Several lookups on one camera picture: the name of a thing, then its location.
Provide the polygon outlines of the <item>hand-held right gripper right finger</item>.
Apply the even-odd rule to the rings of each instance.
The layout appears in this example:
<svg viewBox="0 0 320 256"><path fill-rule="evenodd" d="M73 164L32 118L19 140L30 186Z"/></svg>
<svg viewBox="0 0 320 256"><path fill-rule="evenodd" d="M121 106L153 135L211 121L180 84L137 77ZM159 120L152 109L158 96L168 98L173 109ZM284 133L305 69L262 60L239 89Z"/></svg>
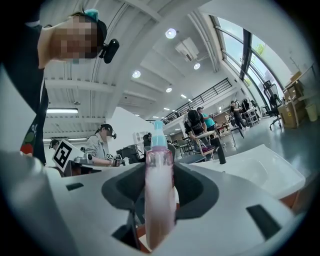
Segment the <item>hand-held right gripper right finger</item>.
<svg viewBox="0 0 320 256"><path fill-rule="evenodd" d="M157 256L271 256L302 221L244 178L184 163L174 171L180 208Z"/></svg>

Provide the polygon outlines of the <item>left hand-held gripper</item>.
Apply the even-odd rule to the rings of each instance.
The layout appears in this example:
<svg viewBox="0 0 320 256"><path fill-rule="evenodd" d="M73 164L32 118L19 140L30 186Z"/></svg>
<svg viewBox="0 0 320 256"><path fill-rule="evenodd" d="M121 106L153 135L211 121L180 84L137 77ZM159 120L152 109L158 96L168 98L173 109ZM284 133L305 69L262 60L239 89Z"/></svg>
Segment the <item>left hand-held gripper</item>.
<svg viewBox="0 0 320 256"><path fill-rule="evenodd" d="M52 160L63 177L101 172L100 169L95 168L91 154L74 147L64 139L55 149Z"/></svg>

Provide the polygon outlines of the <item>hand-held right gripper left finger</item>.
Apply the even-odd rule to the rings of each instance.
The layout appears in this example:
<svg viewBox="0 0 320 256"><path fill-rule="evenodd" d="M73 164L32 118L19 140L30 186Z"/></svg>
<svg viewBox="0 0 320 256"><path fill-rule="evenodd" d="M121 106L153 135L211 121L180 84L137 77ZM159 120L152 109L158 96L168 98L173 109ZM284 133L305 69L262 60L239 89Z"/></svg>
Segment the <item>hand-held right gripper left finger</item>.
<svg viewBox="0 0 320 256"><path fill-rule="evenodd" d="M134 202L145 184L145 165L106 168L92 174L61 177L46 168L54 206L63 227L59 256L142 256Z"/></svg>

